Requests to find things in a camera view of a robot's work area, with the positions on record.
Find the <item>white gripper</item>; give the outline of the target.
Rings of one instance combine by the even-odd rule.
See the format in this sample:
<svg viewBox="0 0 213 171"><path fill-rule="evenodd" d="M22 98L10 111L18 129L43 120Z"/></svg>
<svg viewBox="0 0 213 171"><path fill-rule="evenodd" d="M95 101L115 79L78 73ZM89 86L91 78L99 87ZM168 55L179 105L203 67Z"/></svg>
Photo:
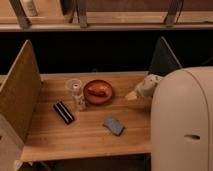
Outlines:
<svg viewBox="0 0 213 171"><path fill-rule="evenodd" d="M135 91L129 92L125 99L127 101L136 100L138 97L149 98L152 97L157 85L163 79L162 76L149 74L135 87Z"/></svg>

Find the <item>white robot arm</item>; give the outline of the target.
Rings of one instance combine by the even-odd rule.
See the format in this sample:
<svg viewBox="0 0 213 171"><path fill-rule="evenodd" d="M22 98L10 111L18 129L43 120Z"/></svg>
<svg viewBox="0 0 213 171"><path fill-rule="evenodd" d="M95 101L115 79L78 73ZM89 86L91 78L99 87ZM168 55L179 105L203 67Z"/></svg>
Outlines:
<svg viewBox="0 0 213 171"><path fill-rule="evenodd" d="M152 100L152 171L213 171L213 67L147 75L126 98Z"/></svg>

